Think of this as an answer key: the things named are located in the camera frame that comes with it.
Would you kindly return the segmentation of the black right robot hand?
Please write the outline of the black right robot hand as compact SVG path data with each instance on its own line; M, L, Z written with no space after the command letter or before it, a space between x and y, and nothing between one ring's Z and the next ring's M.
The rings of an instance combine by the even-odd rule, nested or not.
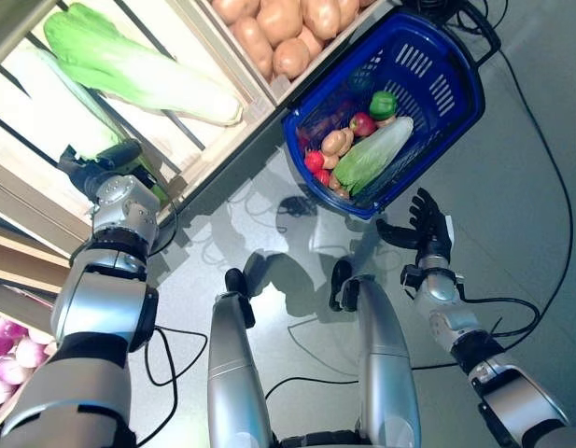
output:
M411 228L387 224L382 218L375 222L379 236L388 244L416 251L416 260L438 256L451 261L453 241L446 216L423 188L419 188L409 208Z

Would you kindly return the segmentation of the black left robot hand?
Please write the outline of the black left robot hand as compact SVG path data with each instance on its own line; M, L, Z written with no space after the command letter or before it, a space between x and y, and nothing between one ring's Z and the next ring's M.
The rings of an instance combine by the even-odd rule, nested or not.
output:
M72 184L92 202L96 201L98 188L114 175L133 175L162 203L168 200L153 169L143 156L139 142L134 139L124 140L92 159L80 156L68 146L60 156L57 167L66 173Z

